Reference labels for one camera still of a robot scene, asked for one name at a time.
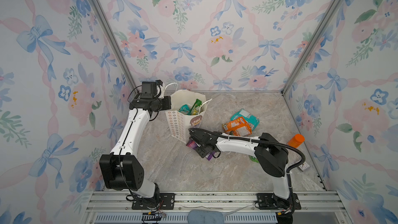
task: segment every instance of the blue cushion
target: blue cushion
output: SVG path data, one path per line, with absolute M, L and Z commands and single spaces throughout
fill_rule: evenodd
M 224 224 L 224 216 L 217 211 L 192 210 L 188 214 L 189 224 Z

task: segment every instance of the marble floor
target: marble floor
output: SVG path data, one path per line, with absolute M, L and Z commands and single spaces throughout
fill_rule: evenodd
M 201 128 L 222 131 L 221 124 L 245 108 L 260 119 L 252 136 L 268 132 L 286 144 L 298 133 L 297 127 L 280 93 L 203 93 L 211 99 Z M 293 190 L 323 191 L 322 184 L 304 145 L 299 147 L 311 167 L 304 172 L 291 171 Z M 299 156 L 289 153 L 289 164 Z M 166 116 L 160 112 L 149 122 L 138 148 L 138 160 L 145 169 L 145 177 L 159 185 L 161 191 L 272 191 L 271 176 L 260 164 L 245 154 L 222 152 L 208 161 L 196 151 L 171 136 Z

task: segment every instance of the orange bottle cap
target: orange bottle cap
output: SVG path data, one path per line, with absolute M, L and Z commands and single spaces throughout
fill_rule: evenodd
M 296 134 L 293 138 L 296 140 L 297 143 L 302 143 L 305 141 L 304 136 L 301 134 Z

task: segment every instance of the teal snack package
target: teal snack package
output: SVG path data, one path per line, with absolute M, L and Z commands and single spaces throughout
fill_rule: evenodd
M 199 99 L 196 99 L 195 104 L 193 104 L 193 107 L 192 107 L 191 112 L 189 114 L 190 115 L 197 115 L 199 113 L 201 105 L 202 105 L 202 101 L 199 100 Z
M 247 112 L 243 108 L 241 110 L 239 110 L 237 113 L 235 113 L 234 115 L 232 115 L 231 120 L 233 121 L 239 117 L 243 117 L 248 122 L 252 131 L 257 127 L 258 123 L 260 123 L 260 120 L 258 118 L 251 115 L 249 112 Z
M 191 110 L 189 109 L 187 104 L 185 104 L 184 106 L 180 107 L 180 109 L 178 111 L 180 113 L 182 113 L 183 115 L 188 115 L 189 112 L 191 112 Z

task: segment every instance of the vent grille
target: vent grille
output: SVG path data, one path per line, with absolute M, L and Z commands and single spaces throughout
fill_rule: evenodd
M 144 221 L 149 223 L 153 216 L 144 216 Z M 123 224 L 123 223 L 142 223 L 142 213 L 98 213 L 94 224 Z M 277 223 L 276 214 L 270 213 L 233 213 L 224 217 L 225 223 Z M 161 223 L 188 223 L 188 212 L 173 213 L 167 212 L 167 216 L 158 221 Z

